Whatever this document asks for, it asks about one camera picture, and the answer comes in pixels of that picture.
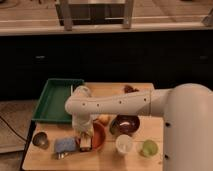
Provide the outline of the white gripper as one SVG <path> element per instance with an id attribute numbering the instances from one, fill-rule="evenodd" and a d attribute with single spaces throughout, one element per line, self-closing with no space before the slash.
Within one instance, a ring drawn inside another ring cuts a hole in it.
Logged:
<path id="1" fill-rule="evenodd" d="M 72 126 L 79 133 L 86 133 L 90 137 L 94 135 L 93 120 L 90 115 L 73 115 Z"/>

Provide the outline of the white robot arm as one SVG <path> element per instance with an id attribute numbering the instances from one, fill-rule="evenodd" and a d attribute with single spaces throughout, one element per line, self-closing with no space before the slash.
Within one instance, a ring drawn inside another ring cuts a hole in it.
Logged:
<path id="1" fill-rule="evenodd" d="M 65 102 L 67 113 L 140 115 L 163 125 L 163 171 L 213 171 L 213 90 L 195 83 L 92 97 L 86 86 Z"/>

